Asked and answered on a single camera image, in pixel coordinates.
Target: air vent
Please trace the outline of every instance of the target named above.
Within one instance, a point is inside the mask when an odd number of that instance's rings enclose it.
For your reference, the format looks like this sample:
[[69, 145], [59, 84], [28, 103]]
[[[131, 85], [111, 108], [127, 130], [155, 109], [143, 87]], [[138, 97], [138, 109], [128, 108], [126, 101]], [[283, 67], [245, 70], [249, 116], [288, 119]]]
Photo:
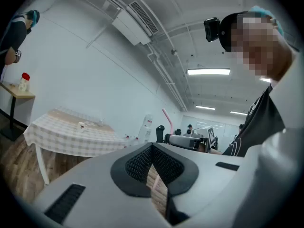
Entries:
[[139, 18], [144, 22], [152, 34], [158, 32], [158, 29], [150, 16], [143, 10], [143, 8], [138, 4], [137, 1], [134, 1], [129, 4], [132, 10], [139, 16]]
[[53, 221], [62, 224], [85, 188], [86, 187], [78, 184], [72, 184], [69, 186], [45, 212], [45, 215]]

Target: black vent slot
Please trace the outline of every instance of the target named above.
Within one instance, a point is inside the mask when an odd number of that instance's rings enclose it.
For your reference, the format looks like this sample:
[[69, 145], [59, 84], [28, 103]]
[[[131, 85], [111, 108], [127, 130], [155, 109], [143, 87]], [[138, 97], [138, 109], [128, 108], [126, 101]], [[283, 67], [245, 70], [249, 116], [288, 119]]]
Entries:
[[84, 186], [72, 184], [45, 212], [45, 215], [62, 224], [84, 190]]
[[149, 15], [142, 9], [142, 7], [136, 1], [132, 2], [129, 6], [142, 19], [142, 21], [150, 29], [152, 34], [155, 34], [156, 32], [158, 32], [157, 27], [155, 26], [155, 24], [153, 23], [153, 21], [151, 20]]
[[216, 166], [228, 169], [228, 170], [232, 170], [232, 171], [237, 171], [239, 168], [239, 165], [233, 165], [233, 164], [229, 164], [229, 163], [224, 163], [224, 162], [218, 162], [215, 164]]

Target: wooden floor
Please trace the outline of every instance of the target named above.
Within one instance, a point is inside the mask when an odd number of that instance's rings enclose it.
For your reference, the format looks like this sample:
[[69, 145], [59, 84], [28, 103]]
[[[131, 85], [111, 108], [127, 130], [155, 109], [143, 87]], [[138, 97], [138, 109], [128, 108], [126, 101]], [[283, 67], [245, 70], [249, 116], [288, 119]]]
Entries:
[[[0, 114], [0, 129], [8, 123]], [[42, 154], [50, 182], [87, 159], [47, 150], [43, 150]], [[29, 203], [32, 203], [44, 188], [35, 147], [27, 146], [23, 135], [15, 142], [0, 135], [0, 170], [10, 190]], [[152, 166], [147, 180], [148, 187], [152, 188], [156, 176], [157, 172]], [[152, 191], [152, 202], [162, 215], [165, 214], [166, 201], [167, 188], [160, 180]]]

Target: black table leg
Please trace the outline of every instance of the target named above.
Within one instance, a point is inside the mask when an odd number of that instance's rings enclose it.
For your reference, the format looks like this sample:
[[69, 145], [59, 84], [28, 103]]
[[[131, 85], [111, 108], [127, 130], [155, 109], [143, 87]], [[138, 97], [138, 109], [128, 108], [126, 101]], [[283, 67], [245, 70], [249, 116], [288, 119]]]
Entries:
[[23, 131], [21, 129], [14, 127], [15, 103], [16, 103], [16, 98], [13, 97], [10, 106], [9, 128], [4, 128], [1, 130], [1, 133], [12, 141], [15, 141], [20, 135], [23, 134]]
[[10, 105], [10, 118], [9, 118], [9, 129], [13, 130], [14, 128], [14, 111], [15, 111], [16, 98], [13, 97]]

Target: wooden table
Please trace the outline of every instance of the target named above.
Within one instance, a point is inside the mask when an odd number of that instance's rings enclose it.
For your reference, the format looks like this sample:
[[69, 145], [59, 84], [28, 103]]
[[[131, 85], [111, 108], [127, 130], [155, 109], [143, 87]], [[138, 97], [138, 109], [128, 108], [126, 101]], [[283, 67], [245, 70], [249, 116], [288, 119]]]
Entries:
[[13, 85], [9, 82], [2, 82], [0, 83], [0, 86], [2, 86], [7, 92], [9, 92], [13, 96], [10, 106], [9, 128], [4, 128], [0, 132], [10, 140], [15, 141], [21, 134], [23, 134], [22, 130], [14, 127], [14, 110], [16, 99], [30, 99], [35, 98], [35, 96], [29, 91], [24, 92], [18, 90], [18, 85]]

